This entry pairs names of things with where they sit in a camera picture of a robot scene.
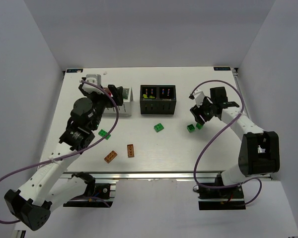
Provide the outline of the lime rounded lego brick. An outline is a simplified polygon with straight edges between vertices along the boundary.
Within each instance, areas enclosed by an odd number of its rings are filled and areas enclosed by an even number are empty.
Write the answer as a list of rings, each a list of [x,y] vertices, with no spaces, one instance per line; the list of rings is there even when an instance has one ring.
[[[143,99],[155,99],[155,96],[143,94]]]

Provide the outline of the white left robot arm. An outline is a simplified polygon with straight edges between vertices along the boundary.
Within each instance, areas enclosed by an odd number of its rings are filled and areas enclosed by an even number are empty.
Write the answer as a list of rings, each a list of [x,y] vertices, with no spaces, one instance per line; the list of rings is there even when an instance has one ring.
[[[30,230],[40,229],[51,213],[76,197],[90,197],[95,193],[95,178],[88,173],[75,173],[58,190],[54,184],[67,168],[89,148],[106,108],[123,104],[122,86],[102,86],[83,81],[79,90],[84,97],[74,102],[64,133],[48,160],[17,190],[9,190],[4,199],[11,214]]]

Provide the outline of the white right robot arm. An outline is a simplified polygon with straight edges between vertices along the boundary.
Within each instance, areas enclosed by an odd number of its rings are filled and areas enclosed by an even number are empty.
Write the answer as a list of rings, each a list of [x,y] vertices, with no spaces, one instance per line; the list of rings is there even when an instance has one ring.
[[[190,99],[196,102],[190,112],[197,123],[204,125],[217,117],[241,141],[237,163],[217,176],[215,186],[232,187],[251,177],[279,171],[280,148],[277,133],[265,131],[244,115],[237,102],[228,100],[224,87],[211,88],[210,96],[196,89]]]

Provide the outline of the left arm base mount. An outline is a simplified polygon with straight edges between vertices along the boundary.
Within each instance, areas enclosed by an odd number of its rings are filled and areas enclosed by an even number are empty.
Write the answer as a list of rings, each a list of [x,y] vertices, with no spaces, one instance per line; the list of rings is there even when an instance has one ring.
[[[114,198],[114,184],[97,182],[96,179],[85,172],[72,174],[71,179],[82,179],[86,185],[82,195],[76,195],[73,199],[63,204],[63,207],[75,208],[110,208]]]

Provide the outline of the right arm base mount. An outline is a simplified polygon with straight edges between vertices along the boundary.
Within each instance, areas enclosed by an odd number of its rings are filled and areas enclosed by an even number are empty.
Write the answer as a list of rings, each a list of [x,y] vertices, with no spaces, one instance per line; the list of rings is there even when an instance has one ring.
[[[195,185],[193,192],[198,194],[200,211],[245,210],[243,190],[240,186],[223,189],[210,189]]]

